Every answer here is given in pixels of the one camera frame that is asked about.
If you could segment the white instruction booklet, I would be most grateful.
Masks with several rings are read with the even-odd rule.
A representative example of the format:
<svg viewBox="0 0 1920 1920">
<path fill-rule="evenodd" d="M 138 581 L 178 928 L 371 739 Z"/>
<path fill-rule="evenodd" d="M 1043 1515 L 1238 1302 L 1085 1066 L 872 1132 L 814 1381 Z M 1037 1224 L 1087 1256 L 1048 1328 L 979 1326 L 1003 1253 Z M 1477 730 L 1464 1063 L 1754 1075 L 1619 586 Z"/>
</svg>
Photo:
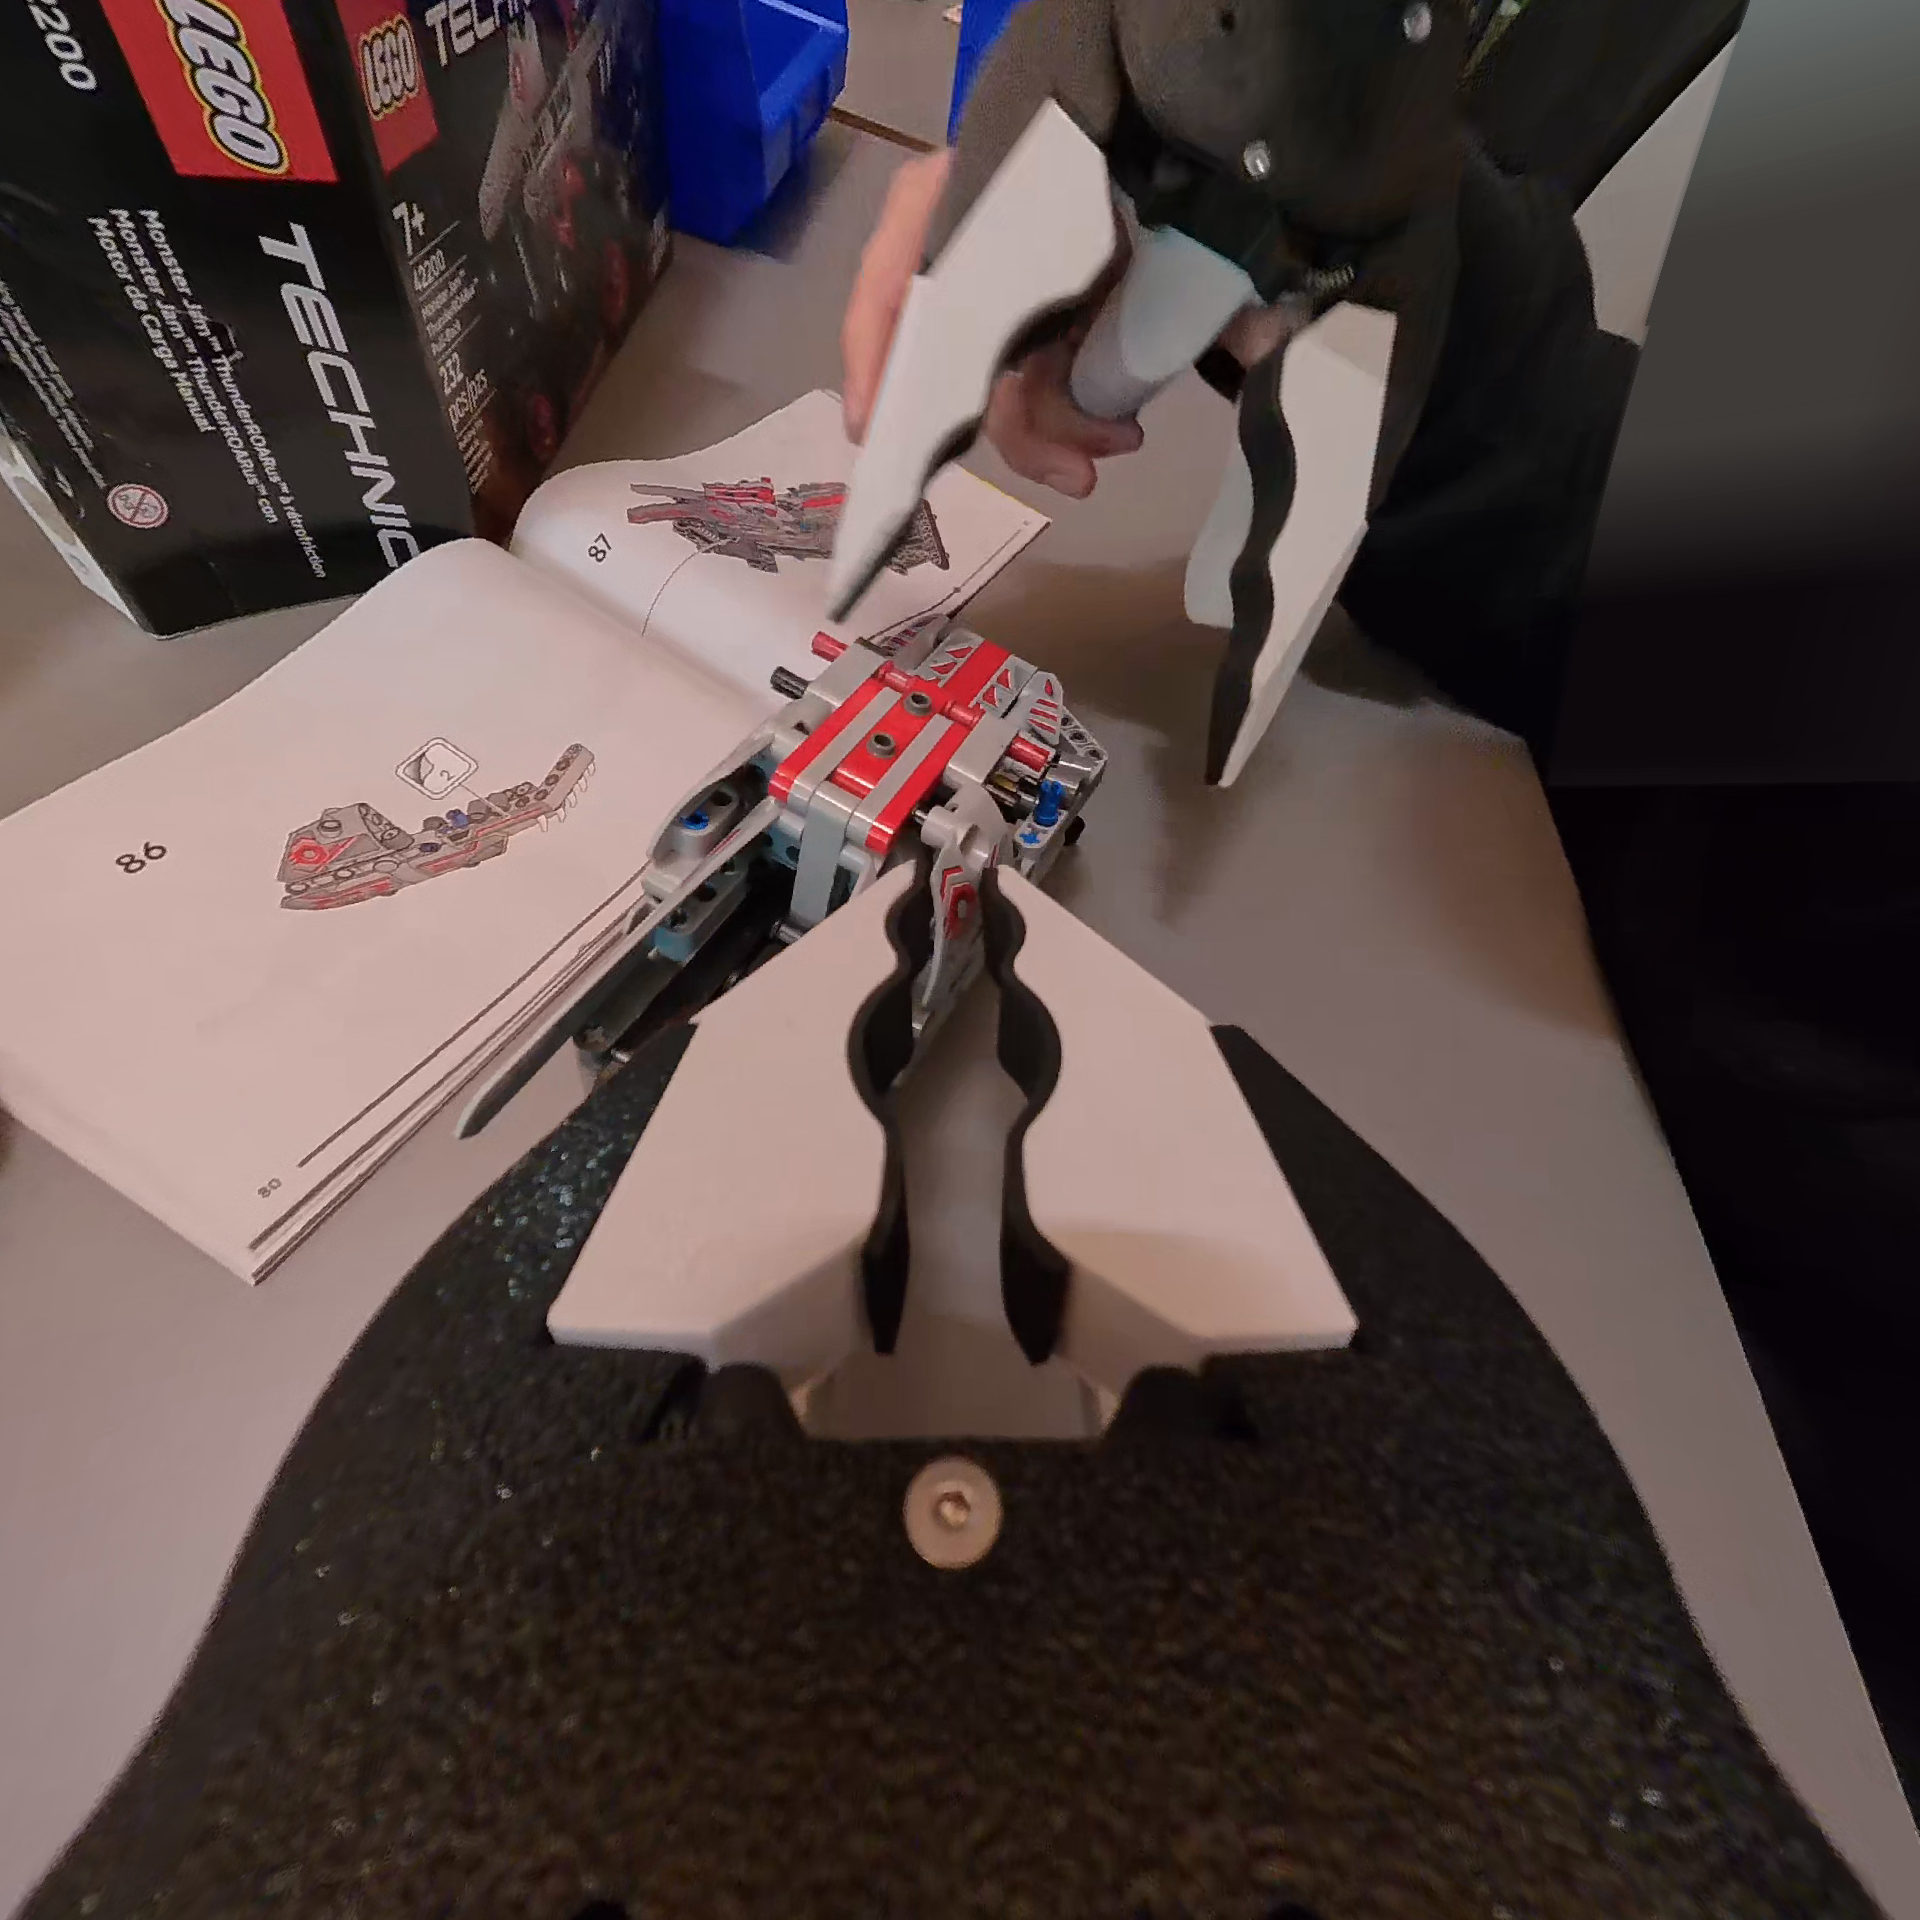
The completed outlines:
<svg viewBox="0 0 1920 1920">
<path fill-rule="evenodd" d="M 4 820 L 7 1116 L 262 1279 L 629 958 L 815 632 L 933 636 L 1047 516 L 962 469 L 830 622 L 823 391 L 544 482 L 226 702 Z"/>
</svg>

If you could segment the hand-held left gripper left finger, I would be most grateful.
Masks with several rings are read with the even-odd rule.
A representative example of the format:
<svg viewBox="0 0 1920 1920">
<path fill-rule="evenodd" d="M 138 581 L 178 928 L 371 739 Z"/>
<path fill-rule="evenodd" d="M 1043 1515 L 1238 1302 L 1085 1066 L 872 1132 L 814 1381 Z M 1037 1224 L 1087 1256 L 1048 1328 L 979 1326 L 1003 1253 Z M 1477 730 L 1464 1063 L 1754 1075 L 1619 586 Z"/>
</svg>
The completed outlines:
<svg viewBox="0 0 1920 1920">
<path fill-rule="evenodd" d="M 756 1365 L 784 1388 L 895 1351 L 895 1092 L 923 966 L 926 867 L 902 863 L 699 1013 L 547 1314 L 557 1343 Z"/>
</svg>

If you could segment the black toy set box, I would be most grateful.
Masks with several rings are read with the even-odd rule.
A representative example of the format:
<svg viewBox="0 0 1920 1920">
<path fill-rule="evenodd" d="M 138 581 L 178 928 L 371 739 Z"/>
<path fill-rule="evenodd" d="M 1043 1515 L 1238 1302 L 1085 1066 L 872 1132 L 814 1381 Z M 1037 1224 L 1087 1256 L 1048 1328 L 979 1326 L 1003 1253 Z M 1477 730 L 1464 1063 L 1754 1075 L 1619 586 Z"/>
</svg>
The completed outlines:
<svg viewBox="0 0 1920 1920">
<path fill-rule="evenodd" d="M 147 632 L 503 539 L 667 252 L 655 5 L 4 5 L 4 463 Z"/>
</svg>

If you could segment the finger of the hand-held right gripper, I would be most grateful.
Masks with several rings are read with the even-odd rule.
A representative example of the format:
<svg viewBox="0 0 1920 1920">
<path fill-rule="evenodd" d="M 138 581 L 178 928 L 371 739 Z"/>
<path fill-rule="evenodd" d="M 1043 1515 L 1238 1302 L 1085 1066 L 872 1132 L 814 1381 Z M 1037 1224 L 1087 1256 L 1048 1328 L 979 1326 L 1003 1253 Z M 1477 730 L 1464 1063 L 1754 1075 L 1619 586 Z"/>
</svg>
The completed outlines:
<svg viewBox="0 0 1920 1920">
<path fill-rule="evenodd" d="M 1215 502 L 1183 575 L 1188 622 L 1224 628 L 1206 725 L 1206 779 L 1253 757 L 1358 552 L 1397 323 L 1338 303 L 1238 388 Z"/>
<path fill-rule="evenodd" d="M 848 619 L 964 450 L 1014 348 L 1080 302 L 1115 253 L 1102 148 L 1044 100 L 910 282 L 836 522 L 828 618 Z"/>
</svg>

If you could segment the person's right hand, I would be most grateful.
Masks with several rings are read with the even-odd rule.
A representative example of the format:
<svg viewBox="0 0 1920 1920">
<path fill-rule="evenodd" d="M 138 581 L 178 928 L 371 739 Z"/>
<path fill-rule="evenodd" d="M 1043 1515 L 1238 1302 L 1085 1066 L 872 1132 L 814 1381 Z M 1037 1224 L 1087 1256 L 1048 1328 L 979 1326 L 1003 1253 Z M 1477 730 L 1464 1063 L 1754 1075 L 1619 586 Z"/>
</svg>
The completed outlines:
<svg viewBox="0 0 1920 1920">
<path fill-rule="evenodd" d="M 949 151 L 934 151 L 910 155 L 898 166 L 861 252 L 838 335 L 844 420 L 853 444 L 866 439 L 951 158 Z M 1016 476 L 1074 498 L 1093 493 L 1100 461 L 1142 444 L 1135 419 L 1090 415 L 1072 400 L 1069 373 L 1085 332 L 1085 323 L 1074 323 L 1012 363 L 998 378 L 982 422 L 988 442 Z"/>
</svg>

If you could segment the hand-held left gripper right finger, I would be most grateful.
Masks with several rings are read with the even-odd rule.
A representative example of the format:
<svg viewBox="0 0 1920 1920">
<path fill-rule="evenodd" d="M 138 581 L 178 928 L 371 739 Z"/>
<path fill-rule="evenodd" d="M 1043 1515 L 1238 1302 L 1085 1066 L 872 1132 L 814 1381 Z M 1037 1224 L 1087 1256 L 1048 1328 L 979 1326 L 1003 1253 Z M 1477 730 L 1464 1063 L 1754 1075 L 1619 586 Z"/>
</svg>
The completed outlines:
<svg viewBox="0 0 1920 1920">
<path fill-rule="evenodd" d="M 998 1291 L 1022 1355 L 1119 1399 L 1151 1370 L 1332 1354 L 1358 1314 L 1240 1084 L 1266 1063 L 1034 882 L 988 880 Z"/>
</svg>

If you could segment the person's black clothing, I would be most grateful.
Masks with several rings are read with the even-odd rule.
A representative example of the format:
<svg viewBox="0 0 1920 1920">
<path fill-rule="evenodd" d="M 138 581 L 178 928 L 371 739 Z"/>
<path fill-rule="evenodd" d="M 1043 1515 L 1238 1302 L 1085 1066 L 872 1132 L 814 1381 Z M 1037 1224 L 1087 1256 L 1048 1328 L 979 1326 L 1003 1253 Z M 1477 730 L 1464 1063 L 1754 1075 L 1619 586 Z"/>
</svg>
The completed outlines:
<svg viewBox="0 0 1920 1920">
<path fill-rule="evenodd" d="M 1591 941 L 1850 1613 L 1916 1640 L 1916 784 L 1554 787 Z"/>
</svg>

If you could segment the person's right forearm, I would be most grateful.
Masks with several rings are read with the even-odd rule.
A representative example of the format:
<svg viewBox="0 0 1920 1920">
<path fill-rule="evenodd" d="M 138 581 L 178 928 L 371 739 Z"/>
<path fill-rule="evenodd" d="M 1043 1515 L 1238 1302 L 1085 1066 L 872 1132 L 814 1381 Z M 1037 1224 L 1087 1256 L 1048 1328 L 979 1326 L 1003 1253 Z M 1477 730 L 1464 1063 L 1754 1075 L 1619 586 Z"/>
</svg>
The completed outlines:
<svg viewBox="0 0 1920 1920">
<path fill-rule="evenodd" d="M 1451 704 L 1546 750 L 1638 348 L 1595 317 L 1551 182 L 1470 146 L 1427 407 L 1339 603 Z"/>
</svg>

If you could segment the toy brick truck model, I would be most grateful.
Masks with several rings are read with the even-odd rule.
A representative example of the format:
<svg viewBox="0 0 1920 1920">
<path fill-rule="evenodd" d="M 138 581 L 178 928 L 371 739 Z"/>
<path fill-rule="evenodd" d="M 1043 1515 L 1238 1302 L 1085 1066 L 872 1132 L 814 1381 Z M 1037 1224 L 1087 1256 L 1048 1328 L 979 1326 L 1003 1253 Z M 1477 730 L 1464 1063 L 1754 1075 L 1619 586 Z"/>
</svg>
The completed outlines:
<svg viewBox="0 0 1920 1920">
<path fill-rule="evenodd" d="M 815 632 L 811 650 L 823 669 L 773 674 L 775 714 L 666 820 L 637 902 L 500 1050 L 458 1135 L 482 1133 L 564 1045 L 599 1071 L 627 1063 L 927 855 L 920 1039 L 981 971 L 982 872 L 1043 880 L 1084 832 L 1111 759 L 1056 671 L 952 623 L 900 645 Z"/>
</svg>

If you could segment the blue plastic bin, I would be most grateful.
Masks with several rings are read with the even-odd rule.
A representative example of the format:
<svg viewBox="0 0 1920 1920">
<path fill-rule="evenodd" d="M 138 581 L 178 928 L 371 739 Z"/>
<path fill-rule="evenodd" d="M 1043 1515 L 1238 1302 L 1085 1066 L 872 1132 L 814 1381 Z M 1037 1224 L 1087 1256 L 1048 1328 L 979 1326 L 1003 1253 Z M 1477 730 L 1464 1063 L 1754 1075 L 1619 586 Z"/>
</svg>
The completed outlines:
<svg viewBox="0 0 1920 1920">
<path fill-rule="evenodd" d="M 958 43 L 951 74 L 951 104 L 947 123 L 947 141 L 952 146 L 968 108 L 976 75 L 994 40 L 1002 36 L 1005 21 L 1020 11 L 1023 2 L 949 2 L 951 21 L 958 27 Z"/>
<path fill-rule="evenodd" d="M 734 243 L 808 154 L 848 74 L 844 2 L 660 2 L 670 222 Z"/>
</svg>

